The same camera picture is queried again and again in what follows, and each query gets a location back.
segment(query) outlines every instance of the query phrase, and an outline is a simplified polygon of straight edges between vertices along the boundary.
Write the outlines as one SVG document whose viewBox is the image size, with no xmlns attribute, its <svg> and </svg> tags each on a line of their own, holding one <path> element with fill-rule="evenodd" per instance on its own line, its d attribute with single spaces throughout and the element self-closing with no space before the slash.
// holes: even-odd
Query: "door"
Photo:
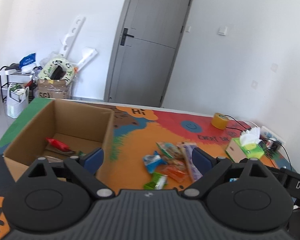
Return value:
<svg viewBox="0 0 300 240">
<path fill-rule="evenodd" d="M 161 105 L 191 0 L 131 0 L 109 101 Z"/>
</svg>

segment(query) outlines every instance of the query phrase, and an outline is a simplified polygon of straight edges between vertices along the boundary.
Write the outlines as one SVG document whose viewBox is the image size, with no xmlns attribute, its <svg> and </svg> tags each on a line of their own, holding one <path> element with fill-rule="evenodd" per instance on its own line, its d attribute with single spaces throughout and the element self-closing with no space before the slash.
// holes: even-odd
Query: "blue circle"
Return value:
<svg viewBox="0 0 300 240">
<path fill-rule="evenodd" d="M 199 133 L 202 132 L 202 128 L 195 122 L 192 121 L 182 121 L 181 126 L 188 130 L 189 132 Z"/>
</svg>

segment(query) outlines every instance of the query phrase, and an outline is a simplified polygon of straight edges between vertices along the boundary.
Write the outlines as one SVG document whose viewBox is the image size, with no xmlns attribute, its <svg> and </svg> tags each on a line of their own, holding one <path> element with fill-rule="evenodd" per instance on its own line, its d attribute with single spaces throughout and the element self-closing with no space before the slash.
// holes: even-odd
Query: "tape roll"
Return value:
<svg viewBox="0 0 300 240">
<path fill-rule="evenodd" d="M 211 124 L 220 130 L 224 130 L 227 127 L 228 122 L 228 117 L 220 113 L 215 113 L 211 120 Z"/>
</svg>

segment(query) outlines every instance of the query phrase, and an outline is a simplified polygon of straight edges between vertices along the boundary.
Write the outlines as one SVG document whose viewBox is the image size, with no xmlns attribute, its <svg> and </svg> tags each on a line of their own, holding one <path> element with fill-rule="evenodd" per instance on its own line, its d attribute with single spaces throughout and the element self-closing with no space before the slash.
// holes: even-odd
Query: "ribbed gray surface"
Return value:
<svg viewBox="0 0 300 240">
<path fill-rule="evenodd" d="M 175 190 L 122 190 L 111 200 L 97 202 L 77 225 L 38 236 L 13 231 L 5 240 L 292 240 L 284 231 L 249 235 L 229 230 L 211 219 L 199 201 Z"/>
</svg>

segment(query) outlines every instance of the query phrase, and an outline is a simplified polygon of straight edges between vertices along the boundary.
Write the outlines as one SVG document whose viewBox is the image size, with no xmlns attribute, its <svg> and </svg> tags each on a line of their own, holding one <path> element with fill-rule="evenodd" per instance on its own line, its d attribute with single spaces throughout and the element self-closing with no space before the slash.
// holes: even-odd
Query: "silver screw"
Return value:
<svg viewBox="0 0 300 240">
<path fill-rule="evenodd" d="M 197 197 L 200 191 L 195 188 L 188 188 L 183 192 L 187 197 Z"/>
<path fill-rule="evenodd" d="M 112 190 L 108 188 L 102 188 L 97 191 L 99 197 L 110 197 L 112 195 Z"/>
</svg>

